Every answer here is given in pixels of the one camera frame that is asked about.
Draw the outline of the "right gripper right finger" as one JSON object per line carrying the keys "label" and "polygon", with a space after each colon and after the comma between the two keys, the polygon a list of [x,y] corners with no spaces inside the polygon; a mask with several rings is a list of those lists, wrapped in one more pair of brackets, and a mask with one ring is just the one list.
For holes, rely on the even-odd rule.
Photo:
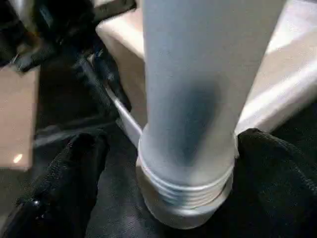
{"label": "right gripper right finger", "polygon": [[237,138],[236,235],[314,238],[317,166],[295,145],[255,128]]}

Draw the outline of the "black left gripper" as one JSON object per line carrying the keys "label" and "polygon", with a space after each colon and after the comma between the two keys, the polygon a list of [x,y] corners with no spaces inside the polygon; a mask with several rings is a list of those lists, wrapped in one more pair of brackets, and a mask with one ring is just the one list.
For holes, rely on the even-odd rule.
{"label": "black left gripper", "polygon": [[[65,46],[78,39],[78,35],[92,26],[94,4],[91,0],[35,0],[31,7],[31,22],[40,38],[40,45],[20,55],[15,65],[21,72],[41,65],[59,55]],[[106,48],[97,48],[92,61],[79,58],[79,69],[86,77],[84,83],[102,112],[116,112],[106,86],[131,111],[130,100],[121,84],[117,63]]]}

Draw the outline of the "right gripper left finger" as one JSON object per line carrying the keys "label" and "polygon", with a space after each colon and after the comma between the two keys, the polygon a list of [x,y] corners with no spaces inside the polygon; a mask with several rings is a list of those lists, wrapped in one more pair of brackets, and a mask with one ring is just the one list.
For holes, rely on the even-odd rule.
{"label": "right gripper left finger", "polygon": [[2,238],[83,238],[109,151],[103,131],[74,136],[15,203]]}

